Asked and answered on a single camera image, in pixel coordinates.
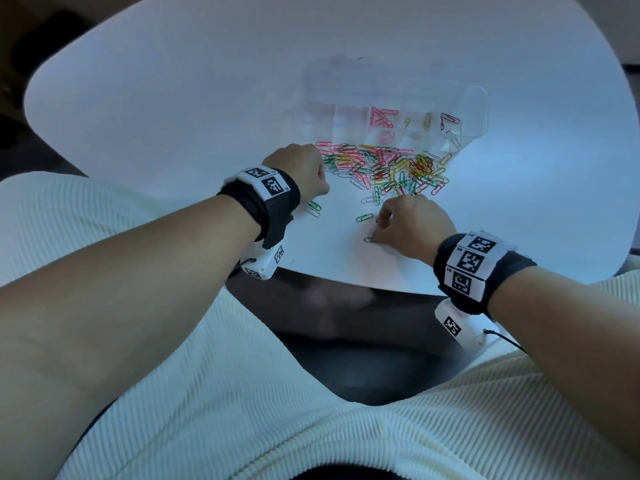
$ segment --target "forearm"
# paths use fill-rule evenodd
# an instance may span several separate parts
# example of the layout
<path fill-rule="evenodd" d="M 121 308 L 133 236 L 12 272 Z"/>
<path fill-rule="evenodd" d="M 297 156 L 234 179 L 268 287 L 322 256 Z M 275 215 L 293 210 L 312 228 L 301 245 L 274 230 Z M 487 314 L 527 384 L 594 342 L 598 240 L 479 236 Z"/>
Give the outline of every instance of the forearm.
<path fill-rule="evenodd" d="M 639 307 L 529 267 L 501 284 L 488 309 L 578 411 L 640 455 Z"/>
<path fill-rule="evenodd" d="M 87 418 L 187 338 L 259 233 L 240 204 L 218 196 L 92 244 L 1 288 L 5 441 L 27 431 L 44 436 L 65 431 L 61 441 L 47 446 L 62 452 L 62 461 Z M 70 407 L 76 408 L 73 415 Z M 20 411 L 30 412 L 20 417 Z M 9 460 L 17 465 L 27 459 L 0 458 L 0 470 Z"/>

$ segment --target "white plastic device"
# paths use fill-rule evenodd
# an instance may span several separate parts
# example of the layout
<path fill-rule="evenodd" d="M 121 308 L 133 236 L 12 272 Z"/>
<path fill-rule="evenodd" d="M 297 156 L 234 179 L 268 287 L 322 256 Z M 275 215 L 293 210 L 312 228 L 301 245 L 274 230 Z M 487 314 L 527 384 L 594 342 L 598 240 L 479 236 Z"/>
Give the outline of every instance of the white plastic device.
<path fill-rule="evenodd" d="M 271 249 L 262 247 L 263 241 L 254 242 L 240 259 L 240 267 L 249 276 L 259 280 L 268 280 L 276 271 L 278 263 L 284 254 L 282 243 L 277 243 Z"/>
<path fill-rule="evenodd" d="M 464 349 L 476 352 L 482 350 L 494 340 L 497 335 L 487 334 L 485 330 L 500 333 L 498 326 L 485 315 L 468 315 L 461 312 L 447 298 L 436 307 L 436 318 L 446 328 L 453 338 Z"/>

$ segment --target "clear plastic box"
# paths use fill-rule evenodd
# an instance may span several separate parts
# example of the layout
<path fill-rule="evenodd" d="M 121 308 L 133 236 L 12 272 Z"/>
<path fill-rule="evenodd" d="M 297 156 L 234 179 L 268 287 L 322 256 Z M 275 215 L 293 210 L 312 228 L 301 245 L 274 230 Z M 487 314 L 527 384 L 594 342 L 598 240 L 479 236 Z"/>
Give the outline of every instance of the clear plastic box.
<path fill-rule="evenodd" d="M 455 155 L 487 130 L 488 97 L 473 84 L 346 57 L 303 71 L 294 131 L 306 141 Z"/>

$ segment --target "person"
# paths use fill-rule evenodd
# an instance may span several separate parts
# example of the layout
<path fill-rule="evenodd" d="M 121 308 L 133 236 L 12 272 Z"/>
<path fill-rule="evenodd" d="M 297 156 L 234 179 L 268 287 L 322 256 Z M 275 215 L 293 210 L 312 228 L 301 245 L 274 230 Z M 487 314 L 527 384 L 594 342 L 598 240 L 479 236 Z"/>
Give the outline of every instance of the person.
<path fill-rule="evenodd" d="M 313 145 L 264 165 L 303 203 L 329 191 Z M 520 270 L 488 311 L 527 354 L 497 340 L 454 379 L 372 407 L 328 391 L 226 291 L 262 231 L 228 194 L 175 210 L 30 173 L 0 185 L 0 216 L 3 480 L 638 478 L 636 271 L 586 286 Z M 456 233 L 435 202 L 401 196 L 374 240 L 432 266 Z"/>

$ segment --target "human hand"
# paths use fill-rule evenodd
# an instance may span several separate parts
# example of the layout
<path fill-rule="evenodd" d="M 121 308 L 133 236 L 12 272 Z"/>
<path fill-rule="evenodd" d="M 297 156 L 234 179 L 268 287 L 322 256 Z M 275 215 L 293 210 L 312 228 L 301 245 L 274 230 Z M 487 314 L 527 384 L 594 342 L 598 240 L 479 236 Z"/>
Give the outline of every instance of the human hand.
<path fill-rule="evenodd" d="M 424 195 L 402 195 L 382 204 L 372 237 L 403 256 L 433 266 L 440 244 L 456 233 L 453 222 L 436 202 Z"/>
<path fill-rule="evenodd" d="M 300 189 L 300 203 L 306 205 L 318 195 L 329 193 L 329 184 L 324 177 L 324 160 L 312 144 L 300 146 L 290 144 L 279 148 L 262 162 L 276 170 L 283 170 Z"/>

